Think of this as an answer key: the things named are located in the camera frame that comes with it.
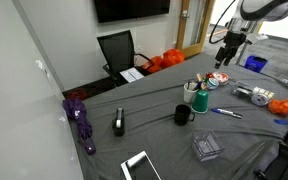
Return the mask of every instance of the blue box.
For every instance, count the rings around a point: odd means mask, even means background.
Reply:
[[[249,56],[244,65],[244,68],[260,73],[266,63],[267,63],[267,60],[264,58],[260,58],[256,56]]]

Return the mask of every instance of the power cord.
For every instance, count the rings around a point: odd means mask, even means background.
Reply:
[[[230,9],[230,7],[234,4],[235,1],[236,1],[236,0],[233,0],[233,1],[231,2],[231,4],[225,9],[225,11],[223,12],[223,14],[221,15],[221,17],[218,19],[217,23],[215,24],[215,26],[214,26],[214,28],[213,28],[213,30],[212,30],[211,36],[210,36],[210,38],[209,38],[209,43],[210,43],[210,44],[216,44],[216,43],[218,43],[218,42],[220,42],[220,41],[222,41],[222,40],[224,39],[224,37],[223,37],[222,39],[219,39],[219,40],[217,40],[217,41],[215,41],[215,42],[212,42],[212,37],[213,37],[214,31],[215,31],[218,23],[221,21],[222,17],[225,15],[226,11],[227,11],[228,9]]]

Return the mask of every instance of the tablet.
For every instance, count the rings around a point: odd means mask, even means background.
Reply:
[[[123,162],[121,167],[123,180],[161,180],[145,151]]]

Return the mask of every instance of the chair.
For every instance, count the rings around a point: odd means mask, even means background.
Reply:
[[[103,69],[110,75],[115,86],[127,83],[119,72],[134,67],[134,57],[136,55],[139,55],[151,62],[151,66],[154,65],[148,57],[143,54],[135,53],[132,35],[129,30],[97,37],[97,40],[107,61],[107,64],[103,66]],[[143,75],[148,74],[140,67],[135,68]]]

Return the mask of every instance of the door frame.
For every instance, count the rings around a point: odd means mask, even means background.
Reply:
[[[204,11],[206,14],[205,16],[203,15],[203,27],[202,27],[202,33],[201,33],[201,39],[198,44],[194,44],[192,46],[183,48],[183,42],[184,42],[184,35],[185,35],[185,27],[186,27],[186,20],[183,20],[180,18],[180,23],[179,23],[179,30],[177,34],[177,45],[176,48],[181,50],[184,54],[185,57],[190,57],[196,54],[199,54],[202,52],[204,41],[206,38],[207,34],[207,29],[210,24],[212,12],[213,12],[213,7],[215,4],[215,0],[206,0],[207,1],[207,8],[206,11]],[[182,7],[181,7],[181,14],[184,10],[188,10],[190,0],[182,0]]]

